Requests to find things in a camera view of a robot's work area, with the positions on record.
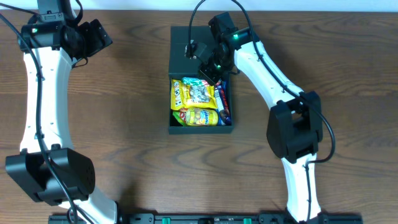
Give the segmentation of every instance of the white backdrop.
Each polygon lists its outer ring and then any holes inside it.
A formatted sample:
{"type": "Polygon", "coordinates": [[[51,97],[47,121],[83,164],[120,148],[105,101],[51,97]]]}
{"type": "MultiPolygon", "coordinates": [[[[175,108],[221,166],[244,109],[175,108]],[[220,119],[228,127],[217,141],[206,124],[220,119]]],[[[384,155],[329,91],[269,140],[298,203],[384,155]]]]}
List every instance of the white backdrop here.
{"type": "MultiPolygon", "coordinates": [[[[78,9],[75,0],[70,0],[78,9]]],[[[84,9],[192,10],[199,0],[80,0],[84,9]]],[[[24,9],[37,9],[36,0],[2,0],[24,9]]],[[[240,0],[246,10],[398,12],[398,0],[240,0]]],[[[207,0],[199,10],[238,10],[230,0],[207,0]]]]}

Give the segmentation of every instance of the wood grain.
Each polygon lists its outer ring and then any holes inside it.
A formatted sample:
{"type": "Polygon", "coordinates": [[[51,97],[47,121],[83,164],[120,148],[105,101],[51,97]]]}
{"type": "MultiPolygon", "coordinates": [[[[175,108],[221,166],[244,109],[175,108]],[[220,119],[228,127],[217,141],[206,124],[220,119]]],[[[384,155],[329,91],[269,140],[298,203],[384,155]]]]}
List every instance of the wood grain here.
{"type": "MultiPolygon", "coordinates": [[[[20,28],[29,15],[2,11],[20,28]]],[[[217,12],[198,12],[205,25],[217,12]]],[[[317,166],[328,212],[358,212],[365,223],[398,219],[398,15],[250,12],[274,62],[298,86],[315,90],[332,124],[336,156],[317,166]]],[[[241,13],[231,13],[246,27],[241,13]]],[[[75,149],[90,157],[96,184],[121,207],[159,213],[283,210],[282,164],[266,140],[268,109],[251,82],[232,77],[232,134],[170,136],[167,71],[170,26],[190,12],[85,11],[114,44],[71,72],[69,123],[75,149]]],[[[0,23],[0,223],[45,223],[61,208],[34,203],[4,170],[18,153],[27,81],[16,36],[0,23]]],[[[319,157],[329,151],[320,146],[319,157]]]]}

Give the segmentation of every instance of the box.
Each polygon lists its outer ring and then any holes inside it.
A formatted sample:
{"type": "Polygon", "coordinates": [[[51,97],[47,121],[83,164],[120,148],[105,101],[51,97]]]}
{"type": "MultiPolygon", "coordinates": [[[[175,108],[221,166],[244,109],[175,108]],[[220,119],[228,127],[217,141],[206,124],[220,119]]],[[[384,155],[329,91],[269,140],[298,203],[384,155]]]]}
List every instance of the box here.
{"type": "MultiPolygon", "coordinates": [[[[192,27],[191,39],[203,42],[212,49],[216,46],[208,26],[192,27]]],[[[227,81],[226,97],[231,114],[232,123],[229,126],[190,126],[184,127],[173,117],[171,105],[171,79],[181,80],[183,77],[198,77],[198,68],[201,64],[198,59],[189,59],[184,56],[188,42],[188,27],[171,27],[171,45],[169,61],[169,134],[228,134],[234,128],[231,82],[229,76],[222,79],[227,81]]]]}

